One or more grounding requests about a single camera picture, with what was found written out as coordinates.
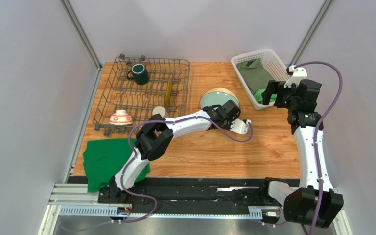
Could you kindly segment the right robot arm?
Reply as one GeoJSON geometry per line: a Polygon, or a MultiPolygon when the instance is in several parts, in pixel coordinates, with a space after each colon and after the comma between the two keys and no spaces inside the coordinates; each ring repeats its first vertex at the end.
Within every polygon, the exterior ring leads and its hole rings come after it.
{"type": "Polygon", "coordinates": [[[334,192],[329,181],[323,153],[323,124],[315,111],[321,84],[304,79],[298,85],[269,81],[262,93],[263,104],[276,95],[274,106],[288,110],[287,121],[296,142],[300,181],[293,189],[285,180],[267,177],[261,188],[260,200],[283,206],[286,221],[326,229],[344,205],[341,194],[334,192]]]}

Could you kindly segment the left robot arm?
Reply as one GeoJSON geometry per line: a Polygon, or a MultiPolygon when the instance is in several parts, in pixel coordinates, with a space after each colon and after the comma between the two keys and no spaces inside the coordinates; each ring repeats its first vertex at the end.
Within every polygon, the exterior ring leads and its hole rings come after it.
{"type": "Polygon", "coordinates": [[[144,194],[131,192],[129,189],[136,181],[145,178],[145,170],[151,161],[161,157],[170,142],[182,135],[197,131],[218,129],[245,134],[250,123],[238,119],[241,110],[238,105],[229,100],[223,105],[206,106],[202,110],[182,117],[164,118],[159,114],[141,123],[142,128],[131,138],[104,140],[98,148],[98,157],[94,176],[88,184],[99,190],[99,202],[122,203],[126,198],[140,197],[157,199],[144,194]]]}

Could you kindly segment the light blue flower plate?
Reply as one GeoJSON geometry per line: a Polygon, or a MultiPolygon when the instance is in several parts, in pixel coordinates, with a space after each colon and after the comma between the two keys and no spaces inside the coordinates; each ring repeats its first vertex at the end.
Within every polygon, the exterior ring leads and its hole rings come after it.
{"type": "Polygon", "coordinates": [[[222,106],[229,100],[232,100],[238,107],[240,107],[240,102],[232,91],[225,88],[210,89],[202,95],[200,99],[200,107],[205,108],[213,105],[222,106]]]}

